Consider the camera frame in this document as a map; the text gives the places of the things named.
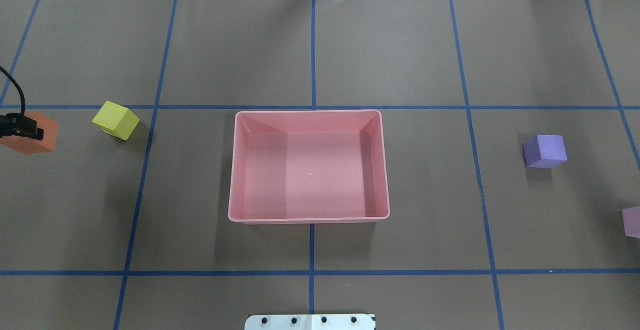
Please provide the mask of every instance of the blue tape line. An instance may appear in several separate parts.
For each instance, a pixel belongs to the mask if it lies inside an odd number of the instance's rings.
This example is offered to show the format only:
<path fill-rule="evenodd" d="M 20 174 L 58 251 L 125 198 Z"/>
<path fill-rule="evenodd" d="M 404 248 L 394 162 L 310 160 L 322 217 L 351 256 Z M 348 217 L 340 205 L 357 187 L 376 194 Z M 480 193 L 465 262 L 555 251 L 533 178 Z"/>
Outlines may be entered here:
<path fill-rule="evenodd" d="M 515 268 L 462 270 L 138 270 L 138 277 L 241 276 L 430 276 L 430 275 L 563 275 L 573 273 L 640 273 L 640 268 Z M 111 270 L 0 270 L 0 276 L 123 276 Z"/>
<path fill-rule="evenodd" d="M 316 107 L 316 0 L 311 0 L 311 106 Z"/>
<path fill-rule="evenodd" d="M 159 109 L 231 109 L 231 110 L 311 110 L 311 106 L 280 105 L 160 105 Z"/>
<path fill-rule="evenodd" d="M 458 23 L 456 21 L 456 11 L 455 11 L 455 7 L 453 4 L 453 0 L 448 0 L 448 4 L 449 7 L 451 9 L 451 22 L 453 24 L 453 34 L 455 37 L 455 51 L 457 52 L 457 64 L 458 67 L 460 69 L 460 81 L 462 83 L 462 93 L 464 94 L 464 103 L 466 105 L 466 122 L 468 123 L 468 127 L 469 127 L 469 136 L 471 138 L 471 150 L 473 151 L 473 162 L 475 164 L 475 177 L 478 180 L 478 189 L 480 190 L 480 200 L 482 203 L 482 217 L 484 218 L 484 235 L 486 238 L 486 247 L 487 247 L 487 251 L 489 254 L 489 265 L 491 266 L 491 279 L 493 281 L 493 294 L 495 297 L 495 309 L 496 309 L 496 313 L 498 314 L 498 325 L 500 327 L 500 330 L 505 330 L 505 321 L 503 319 L 503 306 L 502 306 L 502 302 L 500 299 L 500 289 L 498 287 L 498 276 L 496 276 L 496 261 L 494 259 L 494 246 L 492 244 L 491 241 L 491 229 L 489 228 L 489 216 L 487 215 L 487 202 L 485 201 L 485 189 L 484 186 L 482 184 L 482 174 L 480 173 L 480 161 L 478 160 L 478 148 L 476 146 L 476 134 L 474 133 L 474 127 L 473 127 L 473 119 L 471 118 L 471 109 L 469 107 L 469 94 L 467 92 L 467 80 L 465 77 L 465 68 L 464 68 L 464 64 L 462 62 L 462 50 L 460 49 L 460 38 L 458 36 Z"/>
<path fill-rule="evenodd" d="M 316 270 L 316 276 L 491 275 L 491 270 Z"/>
<path fill-rule="evenodd" d="M 129 276 L 308 276 L 306 270 L 129 271 Z"/>
<path fill-rule="evenodd" d="M 315 285 L 316 278 L 314 277 L 314 271 L 316 270 L 316 225 L 311 223 L 309 225 L 309 313 L 316 313 L 316 294 L 315 294 Z"/>
<path fill-rule="evenodd" d="M 631 134 L 631 129 L 629 128 L 629 124 L 627 123 L 627 117 L 625 116 L 625 111 L 622 108 L 622 102 L 620 101 L 620 96 L 618 95 L 618 89 L 616 88 L 616 84 L 613 81 L 613 75 L 611 74 L 611 69 L 608 67 L 609 62 L 607 61 L 607 57 L 604 54 L 604 49 L 602 49 L 602 44 L 600 41 L 600 37 L 598 36 L 598 30 L 596 29 L 596 23 L 594 21 L 594 14 L 592 13 L 592 7 L 589 4 L 589 0 L 584 0 L 584 4 L 587 7 L 587 14 L 589 15 L 589 22 L 591 23 L 591 29 L 593 31 L 593 36 L 596 40 L 596 44 L 598 45 L 598 51 L 602 58 L 602 63 L 604 64 L 604 69 L 606 70 L 606 77 L 608 77 L 608 83 L 611 85 L 611 90 L 613 90 L 613 97 L 615 97 L 615 102 L 617 103 L 618 109 L 620 110 L 620 117 L 622 118 L 622 124 L 624 124 L 624 130 L 626 131 L 626 136 L 629 138 L 629 143 L 631 143 L 631 151 L 633 151 L 633 156 L 635 157 L 635 163 L 640 169 L 640 156 L 638 155 L 638 149 L 636 148 L 636 142 L 634 141 L 634 137 Z"/>
<path fill-rule="evenodd" d="M 27 20 L 27 25 L 24 28 L 22 33 L 22 38 L 20 38 L 20 44 L 18 45 L 18 50 L 15 52 L 15 56 L 13 57 L 13 63 L 11 63 L 11 68 L 9 69 L 9 74 L 13 75 L 14 70 L 16 70 L 16 65 L 18 65 L 18 58 L 20 58 L 20 53 L 23 51 L 23 46 L 25 45 L 25 40 L 27 40 L 27 34 L 29 33 L 29 29 L 32 27 L 32 22 L 34 21 L 34 17 L 36 15 L 36 10 L 38 9 L 38 4 L 40 0 L 35 0 L 33 4 L 33 8 L 31 9 L 31 14 L 29 15 L 29 20 Z M 0 106 L 5 102 L 5 96 L 7 95 L 7 89 L 9 88 L 9 79 L 6 79 L 4 82 L 4 88 L 2 89 L 2 95 L 0 95 Z"/>
<path fill-rule="evenodd" d="M 411 106 L 411 105 L 364 105 L 364 106 L 316 106 L 318 110 L 361 110 L 361 109 L 378 109 L 378 110 L 464 110 L 466 106 L 448 106 L 448 105 L 435 105 L 435 106 Z"/>
<path fill-rule="evenodd" d="M 167 57 L 169 56 L 169 45 L 171 43 L 171 33 L 173 32 L 174 29 L 174 19 L 176 18 L 176 7 L 178 6 L 178 0 L 173 0 L 173 7 L 171 9 L 171 18 L 169 19 L 169 30 L 167 31 L 166 34 L 166 43 L 164 44 L 164 54 L 162 55 L 162 65 L 160 67 L 160 77 L 158 78 L 158 87 L 157 87 L 157 91 L 155 94 L 155 104 L 154 104 L 154 109 L 153 109 L 153 115 L 151 116 L 151 125 L 149 126 L 149 136 L 148 139 L 146 141 L 146 150 L 144 151 L 144 163 L 142 164 L 142 174 L 140 175 L 140 184 L 138 187 L 138 191 L 137 191 L 137 200 L 135 201 L 135 211 L 133 214 L 133 221 L 131 224 L 131 232 L 129 234 L 129 238 L 128 238 L 128 246 L 126 248 L 126 259 L 125 259 L 125 264 L 124 264 L 124 275 L 122 275 L 122 283 L 120 285 L 120 294 L 119 294 L 119 298 L 118 298 L 118 307 L 116 308 L 116 316 L 115 316 L 115 320 L 113 322 L 113 330 L 118 330 L 119 328 L 119 324 L 120 324 L 120 317 L 122 314 L 122 305 L 124 303 L 124 295 L 125 295 L 125 291 L 126 291 L 126 287 L 127 287 L 127 279 L 128 279 L 128 270 L 129 267 L 131 265 L 131 254 L 133 252 L 133 243 L 135 241 L 135 237 L 136 237 L 136 229 L 138 226 L 138 216 L 140 215 L 140 205 L 142 203 L 142 192 L 144 190 L 145 187 L 145 180 L 147 178 L 147 167 L 149 165 L 149 154 L 151 152 L 151 142 L 153 142 L 153 136 L 154 136 L 154 129 L 156 127 L 156 118 L 158 117 L 158 106 L 160 104 L 160 95 L 162 95 L 162 83 L 164 81 L 164 77 L 165 77 L 165 69 L 167 66 Z"/>
<path fill-rule="evenodd" d="M 124 271 L 0 270 L 0 276 L 122 276 Z"/>
<path fill-rule="evenodd" d="M 492 106 L 492 105 L 472 105 L 472 110 L 617 110 L 617 106 Z"/>
<path fill-rule="evenodd" d="M 565 273 L 640 273 L 640 268 L 521 268 L 496 270 L 498 275 L 562 275 Z"/>
<path fill-rule="evenodd" d="M 27 105 L 27 109 L 99 109 L 103 105 Z M 153 109 L 153 105 L 122 105 L 128 109 Z M 6 105 L 3 109 L 19 109 L 20 105 Z"/>
<path fill-rule="evenodd" d="M 103 105 L 27 105 L 27 109 L 99 109 Z M 122 105 L 130 109 L 154 109 L 154 105 Z M 4 105 L 2 109 L 19 109 L 20 105 Z M 159 105 L 161 110 L 170 109 L 236 109 L 236 110 L 358 110 L 358 109 L 378 109 L 378 110 L 615 110 L 620 109 L 619 106 L 529 106 L 529 105 L 324 105 L 324 106 L 308 106 L 308 105 Z M 640 106 L 622 106 L 624 110 L 636 111 L 640 110 Z"/>

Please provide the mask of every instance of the pink cube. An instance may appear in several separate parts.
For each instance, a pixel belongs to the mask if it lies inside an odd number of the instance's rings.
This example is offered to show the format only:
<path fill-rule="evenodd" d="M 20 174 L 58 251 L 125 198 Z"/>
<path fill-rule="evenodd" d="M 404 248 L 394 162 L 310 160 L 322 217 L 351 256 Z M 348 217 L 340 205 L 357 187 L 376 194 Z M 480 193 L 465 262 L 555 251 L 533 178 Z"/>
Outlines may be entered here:
<path fill-rule="evenodd" d="M 235 117 L 228 217 L 242 223 L 373 222 L 389 216 L 377 110 Z"/>
<path fill-rule="evenodd" d="M 622 210 L 624 234 L 633 238 L 640 238 L 640 206 Z"/>

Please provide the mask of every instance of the foam block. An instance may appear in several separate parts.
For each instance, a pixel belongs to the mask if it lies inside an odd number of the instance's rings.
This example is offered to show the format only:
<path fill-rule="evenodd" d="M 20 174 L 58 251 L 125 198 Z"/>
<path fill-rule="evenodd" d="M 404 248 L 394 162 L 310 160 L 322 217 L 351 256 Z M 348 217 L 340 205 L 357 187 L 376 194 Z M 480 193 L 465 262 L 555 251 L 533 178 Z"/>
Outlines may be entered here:
<path fill-rule="evenodd" d="M 535 135 L 522 146 L 526 167 L 554 168 L 567 161 L 561 135 Z"/>
<path fill-rule="evenodd" d="M 107 101 L 91 122 L 106 133 L 126 141 L 140 119 L 130 109 Z"/>
<path fill-rule="evenodd" d="M 25 155 L 52 152 L 56 147 L 58 124 L 39 112 L 27 112 L 24 115 L 38 123 L 38 127 L 44 130 L 44 138 L 42 140 L 34 140 L 33 138 L 20 136 L 6 136 L 0 139 L 0 144 L 13 148 Z"/>
<path fill-rule="evenodd" d="M 640 206 L 622 210 L 624 234 L 633 238 L 640 238 Z"/>

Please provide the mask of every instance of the yellow cube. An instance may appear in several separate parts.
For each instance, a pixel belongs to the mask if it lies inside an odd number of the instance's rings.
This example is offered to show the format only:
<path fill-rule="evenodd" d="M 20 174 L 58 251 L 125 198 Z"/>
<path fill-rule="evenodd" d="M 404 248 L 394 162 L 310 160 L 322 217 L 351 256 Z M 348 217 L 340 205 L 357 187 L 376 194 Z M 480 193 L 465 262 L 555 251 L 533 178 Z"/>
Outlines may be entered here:
<path fill-rule="evenodd" d="M 130 109 L 107 101 L 91 122 L 106 133 L 126 141 L 140 119 Z"/>

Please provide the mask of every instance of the cable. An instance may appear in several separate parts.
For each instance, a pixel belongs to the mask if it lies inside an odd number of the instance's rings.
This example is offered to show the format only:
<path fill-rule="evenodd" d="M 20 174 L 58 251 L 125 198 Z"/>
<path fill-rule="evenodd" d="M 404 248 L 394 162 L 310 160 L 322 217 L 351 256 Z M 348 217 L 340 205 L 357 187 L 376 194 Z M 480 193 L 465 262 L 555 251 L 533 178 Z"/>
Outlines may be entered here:
<path fill-rule="evenodd" d="M 24 113 L 27 107 L 25 104 L 25 94 L 23 93 L 23 89 L 20 87 L 20 85 L 18 85 L 18 82 L 16 82 L 13 76 L 11 76 L 11 74 L 9 74 L 9 72 L 7 72 L 7 70 L 5 70 L 2 66 L 0 66 L 0 72 L 2 72 L 6 76 L 6 78 L 11 81 L 16 90 L 18 90 L 18 95 L 20 95 L 20 117 L 18 117 L 18 120 L 16 121 L 16 123 L 18 123 L 23 119 L 23 117 L 25 117 Z"/>

